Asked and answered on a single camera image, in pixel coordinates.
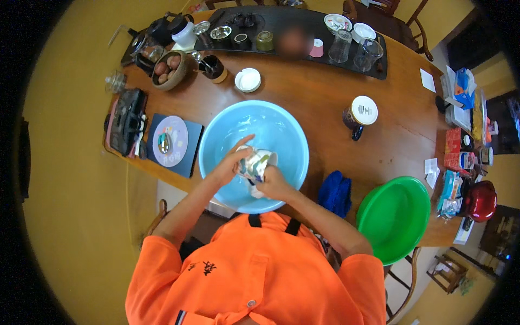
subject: mouse pad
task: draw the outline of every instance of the mouse pad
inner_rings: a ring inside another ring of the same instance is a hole
[[[157,129],[159,123],[166,117],[167,116],[161,114],[153,115],[152,123],[150,124],[148,132],[148,141],[146,142],[146,151],[148,152],[148,159],[160,165],[161,167],[166,168],[167,170],[179,174],[180,176],[190,178],[191,175],[193,175],[195,157],[197,156],[197,150],[199,148],[199,143],[204,126],[198,123],[183,120],[186,124],[186,128],[188,129],[188,147],[186,149],[186,154],[184,155],[183,159],[175,166],[164,167],[159,163],[159,161],[157,161],[155,155],[153,154],[153,134],[155,133],[155,129]]]

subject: white jar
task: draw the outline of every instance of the white jar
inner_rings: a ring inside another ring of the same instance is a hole
[[[172,39],[179,44],[180,47],[186,48],[192,46],[197,40],[197,36],[193,32],[193,23],[188,21],[183,30],[177,34],[172,34]]]

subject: light blue basin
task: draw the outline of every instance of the light blue basin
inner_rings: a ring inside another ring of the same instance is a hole
[[[220,112],[207,126],[199,148],[202,177],[212,171],[240,140],[254,133],[248,144],[278,154],[278,167],[287,182],[300,189],[309,167],[309,146],[298,121],[280,106],[262,100],[246,100]],[[273,211],[285,203],[266,198],[255,199],[240,176],[220,189],[215,198],[241,213]]]

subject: orange shirt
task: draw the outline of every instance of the orange shirt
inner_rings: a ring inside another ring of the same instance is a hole
[[[319,240],[289,217],[248,215],[224,224],[211,242],[181,262],[166,239],[148,236],[126,297],[134,324],[233,324],[249,315],[259,324],[384,324],[383,264],[352,255],[336,274]]]

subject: blue towel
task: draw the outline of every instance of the blue towel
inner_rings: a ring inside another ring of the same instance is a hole
[[[345,218],[352,202],[350,201],[350,187],[352,180],[344,178],[340,171],[332,172],[320,187],[318,203],[325,209]]]

